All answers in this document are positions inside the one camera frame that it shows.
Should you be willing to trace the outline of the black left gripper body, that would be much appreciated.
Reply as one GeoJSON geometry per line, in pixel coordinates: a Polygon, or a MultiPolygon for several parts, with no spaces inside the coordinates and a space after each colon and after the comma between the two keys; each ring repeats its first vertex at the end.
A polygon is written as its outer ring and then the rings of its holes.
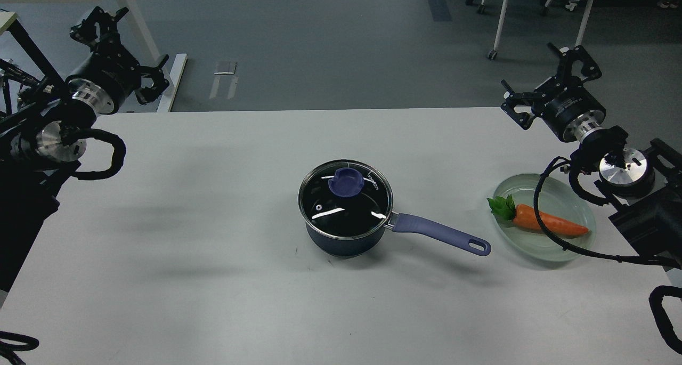
{"type": "Polygon", "coordinates": [[[70,98],[95,115],[115,114],[134,94],[135,66],[142,64],[122,44],[100,44],[66,79],[70,98]]]}

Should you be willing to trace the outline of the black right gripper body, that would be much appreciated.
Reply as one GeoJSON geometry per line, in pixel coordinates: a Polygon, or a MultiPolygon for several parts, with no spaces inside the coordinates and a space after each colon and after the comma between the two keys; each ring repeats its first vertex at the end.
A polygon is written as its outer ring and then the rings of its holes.
{"type": "Polygon", "coordinates": [[[601,125],[606,117],[606,108],[580,84],[560,86],[548,79],[538,86],[538,93],[538,117],[561,142],[580,139],[573,131],[584,118],[601,125]]]}

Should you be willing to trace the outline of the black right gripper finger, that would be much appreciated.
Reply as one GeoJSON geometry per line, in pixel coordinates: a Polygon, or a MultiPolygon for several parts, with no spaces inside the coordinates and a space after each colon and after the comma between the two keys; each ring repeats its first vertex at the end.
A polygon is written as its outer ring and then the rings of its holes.
{"type": "Polygon", "coordinates": [[[555,86],[580,87],[603,76],[597,62],[582,45],[558,48],[555,44],[548,43],[547,47],[558,57],[558,66],[552,78],[555,86]]]}
{"type": "Polygon", "coordinates": [[[544,120],[544,107],[548,103],[548,87],[541,85],[533,92],[516,92],[505,79],[501,80],[505,89],[502,111],[507,114],[524,131],[528,130],[536,119],[544,120]]]}

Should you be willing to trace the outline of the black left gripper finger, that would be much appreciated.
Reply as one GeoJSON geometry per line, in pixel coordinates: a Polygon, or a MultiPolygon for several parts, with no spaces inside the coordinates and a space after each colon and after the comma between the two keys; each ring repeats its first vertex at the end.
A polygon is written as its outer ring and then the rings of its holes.
{"type": "Polygon", "coordinates": [[[70,38],[88,48],[98,48],[100,44],[121,45],[118,22],[126,16],[129,8],[120,8],[115,14],[95,6],[73,27],[70,27],[70,38]]]}
{"type": "Polygon", "coordinates": [[[163,67],[168,62],[169,55],[164,54],[156,66],[135,66],[134,75],[138,78],[134,89],[136,100],[141,105],[147,105],[158,99],[170,86],[165,77],[163,67]]]}

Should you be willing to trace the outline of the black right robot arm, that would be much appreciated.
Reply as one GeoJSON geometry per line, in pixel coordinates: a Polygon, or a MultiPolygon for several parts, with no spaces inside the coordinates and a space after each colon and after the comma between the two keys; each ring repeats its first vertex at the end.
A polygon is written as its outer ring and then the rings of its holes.
{"type": "Polygon", "coordinates": [[[586,89],[586,83],[603,73],[581,46],[558,48],[556,72],[531,92],[515,91],[504,79],[501,110],[524,130],[541,119],[564,143],[577,142],[569,158],[553,159],[539,175],[533,192],[531,219],[541,232],[562,249],[582,256],[680,269],[680,153],[660,139],[646,149],[629,146],[628,132],[619,126],[606,128],[606,108],[586,89]],[[539,195],[550,174],[567,175],[578,198],[597,205],[611,205],[609,217],[616,230],[636,251],[634,256],[597,253],[561,239],[539,212],[539,195]]]}

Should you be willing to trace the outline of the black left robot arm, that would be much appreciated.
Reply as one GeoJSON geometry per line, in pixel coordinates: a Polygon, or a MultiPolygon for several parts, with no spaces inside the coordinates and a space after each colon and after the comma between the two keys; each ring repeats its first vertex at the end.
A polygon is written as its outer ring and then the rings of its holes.
{"type": "Polygon", "coordinates": [[[58,209],[58,193],[70,178],[106,180],[122,169],[126,145],[93,127],[100,115],[119,111],[129,96],[154,102],[168,89],[163,66],[143,66],[122,44],[118,22],[99,6],[70,28],[88,47],[87,59],[62,78],[18,21],[6,12],[10,33],[42,72],[37,78],[2,61],[2,295],[11,290],[45,220],[58,209]]]}

